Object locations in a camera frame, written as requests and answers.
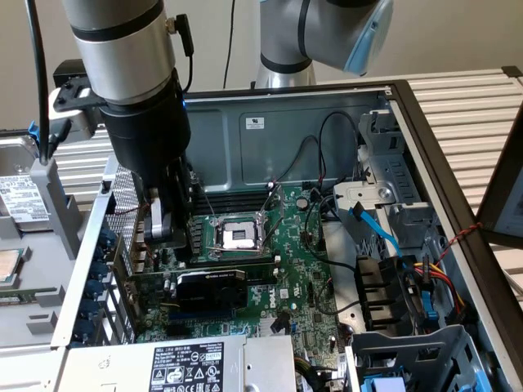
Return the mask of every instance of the power cable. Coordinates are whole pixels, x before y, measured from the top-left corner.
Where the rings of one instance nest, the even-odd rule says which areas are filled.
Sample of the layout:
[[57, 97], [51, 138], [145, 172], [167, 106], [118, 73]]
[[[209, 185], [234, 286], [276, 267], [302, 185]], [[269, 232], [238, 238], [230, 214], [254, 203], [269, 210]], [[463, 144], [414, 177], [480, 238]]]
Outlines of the power cable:
[[346, 118], [352, 127], [352, 134], [354, 136], [354, 160], [355, 160], [354, 165], [352, 167], [352, 180], [354, 180], [354, 178], [355, 178], [355, 169], [356, 169], [356, 165], [358, 163], [358, 136], [357, 136], [358, 128], [356, 127], [354, 119], [350, 116], [350, 114], [343, 112], [341, 110], [335, 110], [335, 111], [329, 113], [324, 118], [324, 121], [321, 123], [320, 134], [318, 135], [318, 165], [320, 167], [320, 172], [324, 172], [324, 175], [320, 178], [320, 188], [321, 188], [321, 185], [323, 183], [325, 176], [327, 175], [327, 167], [324, 167], [323, 171], [321, 170], [321, 157], [323, 157], [323, 151], [321, 149], [321, 137], [324, 133], [325, 124], [335, 114], [338, 114], [338, 115]]
[[189, 80], [187, 81], [186, 88], [183, 89], [183, 93], [187, 93], [190, 89], [191, 84], [193, 84], [193, 56], [189, 56]]
[[[300, 155], [302, 154], [302, 151], [303, 151], [303, 148], [305, 147], [306, 142], [309, 141], [309, 140], [313, 140], [316, 144], [318, 144], [318, 138], [316, 136], [314, 136], [314, 135], [307, 135], [307, 136], [305, 136], [303, 138], [300, 146], [297, 149], [296, 155], [294, 155], [293, 161], [291, 162], [290, 165], [288, 165], [288, 167], [285, 169], [283, 174], [281, 176], [279, 176], [278, 179], [275, 182], [280, 182], [290, 172], [290, 170], [296, 164], [297, 160], [300, 158]], [[324, 160], [323, 154], [321, 155], [321, 160], [323, 161], [323, 164], [325, 166], [325, 160]]]
[[29, 30], [33, 44], [34, 65], [38, 84], [38, 106], [40, 111], [40, 163], [47, 165], [49, 151], [49, 87], [47, 86], [46, 57], [43, 50], [42, 31], [38, 22], [38, 12], [34, 0], [25, 0], [29, 19]]
[[236, 0], [232, 0], [232, 6], [230, 8], [230, 32], [229, 32], [229, 50], [227, 51], [227, 62], [226, 62], [226, 71], [223, 75], [223, 88], [226, 88], [227, 84], [227, 74], [229, 73], [229, 63], [230, 63], [230, 52], [232, 50], [232, 37], [235, 30], [235, 7]]

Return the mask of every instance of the barcode label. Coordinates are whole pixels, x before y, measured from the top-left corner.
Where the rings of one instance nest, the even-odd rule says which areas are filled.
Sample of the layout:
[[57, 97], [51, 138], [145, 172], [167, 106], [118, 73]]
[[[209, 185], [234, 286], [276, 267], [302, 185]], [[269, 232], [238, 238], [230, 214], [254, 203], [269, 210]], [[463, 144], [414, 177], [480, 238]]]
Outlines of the barcode label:
[[38, 188], [29, 176], [0, 177], [0, 198], [16, 223], [49, 220]]

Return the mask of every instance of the robotic arm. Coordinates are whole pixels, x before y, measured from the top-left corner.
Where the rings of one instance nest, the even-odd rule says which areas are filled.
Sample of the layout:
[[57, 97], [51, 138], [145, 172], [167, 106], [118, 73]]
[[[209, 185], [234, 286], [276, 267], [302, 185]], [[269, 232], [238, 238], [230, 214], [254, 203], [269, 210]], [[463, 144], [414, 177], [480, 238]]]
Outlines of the robotic arm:
[[264, 0], [256, 88], [315, 84], [312, 61], [363, 76], [382, 49], [392, 0]]
[[162, 0], [63, 4], [116, 157], [139, 177], [150, 205], [146, 239], [190, 248], [190, 126], [169, 37], [179, 30], [192, 55], [186, 17], [168, 20]]
[[[168, 19], [163, 0], [62, 2], [95, 98], [71, 107], [60, 91], [54, 109], [98, 107], [118, 161], [150, 205], [145, 239], [190, 256], [190, 126], [169, 39], [180, 32], [192, 55], [186, 16]], [[312, 60], [364, 74], [391, 14], [392, 0], [262, 0], [257, 87], [314, 84]], [[79, 91], [70, 83], [65, 90]]]

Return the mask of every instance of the power supply label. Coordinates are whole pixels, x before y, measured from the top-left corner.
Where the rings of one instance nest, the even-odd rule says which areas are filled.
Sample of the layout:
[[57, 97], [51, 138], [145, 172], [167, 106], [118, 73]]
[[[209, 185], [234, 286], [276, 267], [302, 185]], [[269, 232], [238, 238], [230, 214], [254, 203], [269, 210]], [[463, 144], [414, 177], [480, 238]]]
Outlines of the power supply label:
[[150, 392], [222, 392], [223, 342], [154, 349]]
[[0, 198], [16, 223], [49, 220], [38, 188], [29, 176], [0, 177]]

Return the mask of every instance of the capacitor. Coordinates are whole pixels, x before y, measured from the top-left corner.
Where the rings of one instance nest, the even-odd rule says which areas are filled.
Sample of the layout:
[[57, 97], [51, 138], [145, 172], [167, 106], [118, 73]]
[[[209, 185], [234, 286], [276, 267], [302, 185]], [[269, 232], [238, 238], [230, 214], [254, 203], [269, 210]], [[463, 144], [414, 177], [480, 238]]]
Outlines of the capacitor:
[[309, 201], [301, 196], [296, 199], [296, 207], [300, 211], [307, 211], [309, 209]]
[[94, 331], [95, 324], [90, 320], [79, 318], [74, 322], [73, 336], [80, 341], [86, 341]]
[[89, 298], [96, 299], [104, 292], [104, 285], [95, 279], [89, 279], [85, 283], [84, 292]]
[[93, 316], [98, 314], [100, 305], [98, 302], [83, 298], [80, 301], [80, 306], [78, 307], [78, 313], [85, 319], [91, 320]]
[[91, 267], [89, 267], [89, 278], [102, 280], [109, 273], [109, 267], [107, 264], [93, 261]]
[[98, 237], [98, 244], [106, 249], [114, 247], [116, 244], [116, 234], [114, 231], [102, 227], [100, 236]]
[[334, 347], [336, 347], [336, 337], [331, 336], [329, 338], [329, 351], [331, 353], [334, 352]]

